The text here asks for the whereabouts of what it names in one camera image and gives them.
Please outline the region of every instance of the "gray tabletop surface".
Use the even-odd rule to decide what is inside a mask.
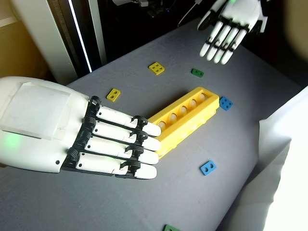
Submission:
[[[69,85],[129,115],[150,117],[202,86],[233,103],[164,156],[153,180],[6,167],[0,170],[2,231],[212,231],[257,162],[259,120],[298,93],[299,86],[243,47],[226,65],[199,57],[211,29],[198,20],[109,63]],[[148,66],[166,70],[159,76]],[[204,71],[204,77],[191,69]],[[115,102],[105,97],[121,90]],[[208,176],[208,160],[217,165]]]

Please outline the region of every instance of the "back of robotic hand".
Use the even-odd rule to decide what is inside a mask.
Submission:
[[[0,163],[152,179],[159,126],[101,105],[97,96],[27,77],[0,79]]]
[[[197,29],[204,30],[213,22],[217,23],[200,56],[206,56],[208,61],[213,59],[216,64],[226,64],[247,33],[264,32],[267,17],[263,16],[260,0],[216,0]]]

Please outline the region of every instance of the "yellow toy block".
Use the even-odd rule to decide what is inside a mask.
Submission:
[[[218,108],[219,96],[197,87],[149,118],[149,122],[158,125],[162,130],[161,135],[156,137],[162,145],[157,151],[159,158],[204,124]]]
[[[120,90],[113,88],[106,98],[114,102],[117,100],[120,94],[121,94]]]
[[[156,75],[161,74],[165,70],[165,68],[158,62],[155,62],[151,66],[149,66],[149,69],[153,71]]]

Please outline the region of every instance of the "white led light strip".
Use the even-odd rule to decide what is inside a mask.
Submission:
[[[84,45],[83,40],[82,40],[82,36],[81,36],[80,29],[79,29],[79,26],[78,26],[78,22],[77,22],[77,19],[76,19],[76,15],[75,15],[74,7],[73,7],[73,4],[72,4],[72,0],[68,0],[68,3],[69,3],[69,6],[71,8],[71,12],[72,12],[74,23],[75,23],[75,26],[76,26],[76,29],[77,29],[77,33],[78,33],[78,36],[79,36],[79,40],[80,40],[80,43],[81,43],[81,46],[82,46],[82,49],[83,49],[83,53],[85,54],[85,57],[86,57],[86,60],[87,60],[87,64],[88,64],[88,68],[89,68],[89,71],[91,73],[92,72],[91,65],[90,65],[90,62],[89,62],[89,59],[88,59],[88,55],[87,55],[87,52],[86,52],[85,45]]]

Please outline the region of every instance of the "green light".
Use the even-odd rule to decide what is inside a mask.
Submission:
[[[8,133],[4,138],[4,147],[7,149],[18,149],[20,146],[20,135]]]

